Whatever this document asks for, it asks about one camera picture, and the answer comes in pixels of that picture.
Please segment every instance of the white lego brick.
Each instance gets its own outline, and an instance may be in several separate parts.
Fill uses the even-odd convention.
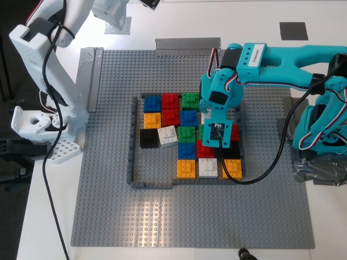
[[[199,158],[199,178],[218,178],[217,158]]]
[[[201,124],[205,124],[205,119],[211,118],[211,109],[207,109],[207,113],[201,113]]]
[[[177,134],[174,126],[158,129],[161,147],[169,147],[178,144]]]

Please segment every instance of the blue lego brick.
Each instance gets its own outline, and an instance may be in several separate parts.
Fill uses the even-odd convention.
[[[178,159],[179,160],[195,160],[196,144],[194,142],[178,143]]]
[[[160,96],[145,96],[144,113],[160,112],[161,108],[162,98]]]
[[[198,127],[196,111],[181,111],[179,113],[179,118],[181,120],[181,126],[194,126],[195,128]]]

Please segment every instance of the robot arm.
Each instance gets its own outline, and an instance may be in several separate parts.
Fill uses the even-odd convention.
[[[311,74],[301,67],[330,63],[330,74],[342,59],[347,59],[347,47],[304,46],[273,48],[264,43],[246,43],[244,47],[231,44],[220,67],[201,78],[201,110],[211,108],[210,122],[205,123],[203,144],[219,147],[216,123],[223,136],[223,147],[230,144],[231,120],[226,111],[242,101],[243,87],[292,87],[307,91],[321,82],[324,75]],[[321,94],[315,106],[308,106],[295,131],[293,146],[318,153],[341,153],[347,150],[347,68],[339,68],[313,94]]]
[[[64,27],[56,45],[67,47],[77,34],[90,11],[94,16],[122,29],[126,18],[128,0],[68,0]],[[49,18],[62,9],[62,0],[41,0],[27,20],[27,26],[18,25],[11,33],[10,39],[22,56],[24,64],[42,92],[47,93],[42,77],[42,63],[52,40],[57,32],[57,24]],[[23,138],[33,142],[54,140],[60,124],[65,126],[62,137],[74,140],[77,130],[88,118],[85,104],[74,82],[68,76],[54,51],[52,51],[47,67],[47,79],[55,90],[63,122],[58,115],[45,116],[42,112],[26,112],[15,109],[12,128]],[[54,102],[48,102],[56,108]]]
[[[121,30],[126,18],[126,4],[128,0],[69,0],[67,2],[66,18],[64,26],[70,32],[62,30],[56,45],[62,48],[68,47],[74,35],[78,33],[87,19],[90,11],[95,17],[104,20]],[[48,20],[52,15],[62,9],[61,0],[41,0],[35,10],[27,19],[26,26],[30,26],[38,18]],[[55,28],[50,36],[52,40],[56,34]]]

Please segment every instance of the white table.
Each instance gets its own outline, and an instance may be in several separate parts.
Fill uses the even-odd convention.
[[[220,37],[229,43],[266,42],[269,46],[346,45],[346,2],[160,3],[156,11],[129,4],[130,35],[104,35],[105,22],[89,16],[66,49],[57,51],[75,80],[83,47],[155,49],[155,38]],[[279,22],[305,22],[309,41],[282,41]],[[310,72],[326,73],[317,65]],[[79,143],[83,145],[84,133]],[[61,165],[48,165],[47,175],[70,258],[77,259],[238,259],[237,249],[76,248],[70,246],[82,154]],[[25,212],[18,260],[64,259],[42,178],[35,164]],[[313,250],[251,250],[259,260],[346,259],[347,186],[306,183],[316,248]]]

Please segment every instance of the orange lego brick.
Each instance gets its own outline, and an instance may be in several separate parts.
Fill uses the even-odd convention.
[[[240,159],[226,159],[224,160],[226,167],[231,177],[236,180],[242,179],[242,168]],[[226,172],[223,169],[223,179],[229,179]]]
[[[160,113],[147,113],[143,115],[143,128],[144,129],[150,129],[150,128],[161,128],[162,127],[162,121],[160,117]]]
[[[177,160],[177,179],[195,179],[195,160]]]

